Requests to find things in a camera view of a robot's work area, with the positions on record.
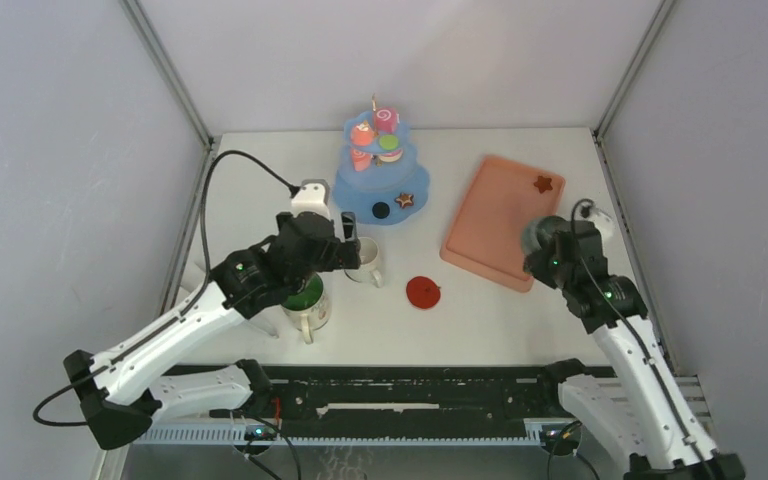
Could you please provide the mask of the grey speckled mug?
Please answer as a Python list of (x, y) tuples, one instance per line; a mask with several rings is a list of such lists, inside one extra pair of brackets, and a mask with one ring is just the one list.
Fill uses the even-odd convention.
[(533, 219), (520, 235), (520, 246), (523, 254), (528, 257), (545, 248), (552, 241), (555, 232), (567, 225), (568, 221), (557, 215)]

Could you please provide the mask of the white speckled mug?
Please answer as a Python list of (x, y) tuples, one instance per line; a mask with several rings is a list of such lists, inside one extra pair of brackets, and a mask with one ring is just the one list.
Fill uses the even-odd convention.
[(378, 243), (370, 237), (359, 237), (360, 266), (354, 270), (345, 270), (345, 275), (354, 282), (384, 286), (382, 273), (382, 254)]

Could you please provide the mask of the green-lined floral cream mug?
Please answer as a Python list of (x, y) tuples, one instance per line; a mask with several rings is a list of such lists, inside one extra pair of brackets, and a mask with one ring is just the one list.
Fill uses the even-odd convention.
[(281, 308), (304, 342), (314, 343), (314, 334), (322, 329), (331, 317), (331, 300), (325, 283), (319, 274), (313, 274), (302, 290), (288, 297)]

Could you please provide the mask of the black sandwich cookie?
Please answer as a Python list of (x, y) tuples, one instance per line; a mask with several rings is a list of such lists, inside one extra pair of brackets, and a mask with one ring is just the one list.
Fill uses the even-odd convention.
[(390, 212), (390, 206), (386, 202), (376, 202), (372, 206), (372, 214), (376, 219), (386, 219), (389, 217)]

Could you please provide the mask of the light pink swirl roll cake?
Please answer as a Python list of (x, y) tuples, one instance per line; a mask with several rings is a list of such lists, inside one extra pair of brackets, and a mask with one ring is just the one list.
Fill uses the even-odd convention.
[(373, 155), (368, 152), (351, 148), (350, 159), (351, 159), (353, 169), (356, 172), (362, 172), (371, 166)]

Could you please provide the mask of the star-shaped brown cookie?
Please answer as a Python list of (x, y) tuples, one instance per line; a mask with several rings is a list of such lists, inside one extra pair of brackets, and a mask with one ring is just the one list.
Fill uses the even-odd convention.
[(407, 192), (400, 193), (394, 199), (394, 201), (402, 210), (407, 209), (409, 207), (413, 207), (415, 205), (414, 195), (412, 193), (407, 193)]

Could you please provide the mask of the pink frosted donut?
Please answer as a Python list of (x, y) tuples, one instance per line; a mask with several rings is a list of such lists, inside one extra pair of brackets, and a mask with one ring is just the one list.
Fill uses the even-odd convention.
[(379, 160), (383, 163), (393, 163), (401, 159), (403, 150), (398, 149), (392, 152), (383, 153), (379, 156)]

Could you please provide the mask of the green macaron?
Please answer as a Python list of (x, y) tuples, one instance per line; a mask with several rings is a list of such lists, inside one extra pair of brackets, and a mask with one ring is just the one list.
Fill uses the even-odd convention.
[(400, 140), (394, 134), (380, 135), (378, 145), (384, 151), (394, 151), (400, 147)]

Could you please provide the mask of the magenta swirl roll cake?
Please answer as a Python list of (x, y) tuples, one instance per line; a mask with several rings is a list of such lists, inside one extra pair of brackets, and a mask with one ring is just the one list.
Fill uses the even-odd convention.
[(378, 108), (373, 112), (374, 127), (380, 135), (394, 134), (400, 124), (400, 116), (395, 108)]

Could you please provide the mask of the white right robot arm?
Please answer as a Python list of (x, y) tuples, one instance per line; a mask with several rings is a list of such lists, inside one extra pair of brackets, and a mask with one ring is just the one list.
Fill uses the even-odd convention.
[(610, 273), (603, 242), (612, 233), (612, 220), (582, 199), (569, 218), (536, 218), (521, 235), (524, 272), (561, 292), (627, 400), (617, 404), (569, 359), (545, 367), (539, 406), (552, 416), (572, 414), (626, 479), (745, 478), (738, 455), (719, 449), (682, 394), (634, 282)]

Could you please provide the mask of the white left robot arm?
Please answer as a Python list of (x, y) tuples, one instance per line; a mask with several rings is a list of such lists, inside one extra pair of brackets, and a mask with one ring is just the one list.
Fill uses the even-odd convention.
[(77, 350), (64, 360), (85, 425), (103, 450), (120, 448), (161, 420), (212, 410), (250, 417), (271, 407), (271, 383), (257, 361), (219, 370), (170, 375), (207, 340), (302, 291), (316, 273), (360, 264), (357, 221), (330, 215), (330, 189), (307, 180), (276, 216), (277, 232), (230, 253), (199, 288), (134, 336), (96, 354)]

